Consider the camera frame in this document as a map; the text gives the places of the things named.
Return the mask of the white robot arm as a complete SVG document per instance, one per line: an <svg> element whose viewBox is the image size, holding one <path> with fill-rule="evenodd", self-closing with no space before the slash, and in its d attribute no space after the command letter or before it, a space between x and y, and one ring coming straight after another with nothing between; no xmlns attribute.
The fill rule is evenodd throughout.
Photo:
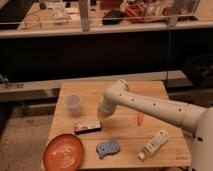
<svg viewBox="0 0 213 171"><path fill-rule="evenodd" d="M143 112L194 135L190 171L213 171L213 107L134 94L123 79L103 91L97 107L98 119L110 117L118 105Z"/></svg>

